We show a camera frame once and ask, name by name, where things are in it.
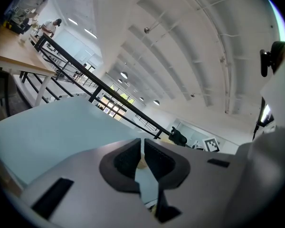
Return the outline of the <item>group of ceiling tube lights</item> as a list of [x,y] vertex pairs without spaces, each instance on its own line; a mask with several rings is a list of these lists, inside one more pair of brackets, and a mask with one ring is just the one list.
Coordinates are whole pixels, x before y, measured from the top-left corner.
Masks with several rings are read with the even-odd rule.
[[68,20],[97,39],[93,0],[68,0],[68,3]]

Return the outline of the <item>grey chair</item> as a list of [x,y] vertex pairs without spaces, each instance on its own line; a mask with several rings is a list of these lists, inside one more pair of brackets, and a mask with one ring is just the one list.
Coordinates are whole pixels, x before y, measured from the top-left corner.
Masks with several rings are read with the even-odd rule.
[[17,94],[17,86],[12,74],[0,70],[0,102],[4,99],[7,117],[11,116],[9,99]]

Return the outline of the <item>brown wooden bowl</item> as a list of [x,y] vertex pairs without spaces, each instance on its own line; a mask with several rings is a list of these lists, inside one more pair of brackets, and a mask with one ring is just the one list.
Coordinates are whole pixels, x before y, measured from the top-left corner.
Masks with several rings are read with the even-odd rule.
[[146,160],[145,160],[145,155],[144,155],[144,153],[141,152],[141,158],[140,158],[136,168],[137,169],[145,169],[147,167],[148,167],[148,165],[147,165]]

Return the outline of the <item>small pale object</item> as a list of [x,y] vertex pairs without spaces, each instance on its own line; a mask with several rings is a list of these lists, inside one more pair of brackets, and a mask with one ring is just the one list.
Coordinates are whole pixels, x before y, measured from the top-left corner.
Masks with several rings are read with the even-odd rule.
[[20,36],[19,43],[24,44],[30,37],[30,34],[31,34],[31,28],[29,28],[23,35]]

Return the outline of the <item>white printed t-shirt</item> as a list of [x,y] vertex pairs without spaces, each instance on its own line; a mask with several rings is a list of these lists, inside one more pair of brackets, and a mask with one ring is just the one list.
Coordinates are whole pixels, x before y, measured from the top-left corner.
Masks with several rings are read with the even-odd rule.
[[260,91],[278,127],[285,128],[285,58]]

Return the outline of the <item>wooden table with white legs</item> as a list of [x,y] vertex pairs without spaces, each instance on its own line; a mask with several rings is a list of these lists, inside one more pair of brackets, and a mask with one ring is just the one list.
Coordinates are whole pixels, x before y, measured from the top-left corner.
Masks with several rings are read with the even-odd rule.
[[0,67],[9,71],[17,70],[45,77],[34,106],[40,105],[45,89],[55,73],[29,41],[22,41],[18,34],[2,25],[0,25]]

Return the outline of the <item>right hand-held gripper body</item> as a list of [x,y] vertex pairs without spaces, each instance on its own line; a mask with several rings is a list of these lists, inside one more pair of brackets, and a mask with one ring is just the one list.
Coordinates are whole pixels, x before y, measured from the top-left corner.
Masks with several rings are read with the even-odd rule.
[[219,152],[219,143],[215,137],[202,139],[201,142],[195,141],[193,149],[206,151],[206,152]]

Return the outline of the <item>group of round pendant lamps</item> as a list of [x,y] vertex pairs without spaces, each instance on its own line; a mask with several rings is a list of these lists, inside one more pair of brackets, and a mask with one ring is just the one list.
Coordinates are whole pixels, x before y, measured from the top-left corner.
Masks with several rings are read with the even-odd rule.
[[[123,71],[120,74],[123,78],[128,79],[128,74],[126,72]],[[153,102],[158,106],[160,105],[160,102],[158,100],[154,100]]]

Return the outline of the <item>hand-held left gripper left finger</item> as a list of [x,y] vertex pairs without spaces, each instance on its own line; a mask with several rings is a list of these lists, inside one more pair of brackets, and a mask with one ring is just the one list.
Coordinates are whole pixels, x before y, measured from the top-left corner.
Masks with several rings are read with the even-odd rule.
[[160,228],[135,181],[141,139],[76,153],[34,179],[21,200],[59,228]]

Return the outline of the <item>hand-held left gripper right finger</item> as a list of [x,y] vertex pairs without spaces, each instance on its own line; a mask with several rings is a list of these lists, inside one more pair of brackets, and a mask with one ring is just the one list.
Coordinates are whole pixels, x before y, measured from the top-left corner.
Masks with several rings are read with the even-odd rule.
[[155,213],[168,225],[221,225],[235,187],[235,156],[144,141],[158,182]]

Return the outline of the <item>large glass window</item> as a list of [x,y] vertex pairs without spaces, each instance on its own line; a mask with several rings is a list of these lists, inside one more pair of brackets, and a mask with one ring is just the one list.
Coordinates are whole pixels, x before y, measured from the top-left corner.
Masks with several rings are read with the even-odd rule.
[[[131,98],[128,94],[126,94],[122,89],[120,89],[117,85],[112,84],[110,87],[112,90],[116,91],[122,98],[124,98],[128,103],[133,104],[135,100]],[[116,98],[112,97],[108,93],[103,93],[102,97],[98,97],[100,99],[100,103],[98,102],[96,106],[111,116],[112,118],[120,121],[122,116],[126,114],[128,111],[128,107],[118,101]]]

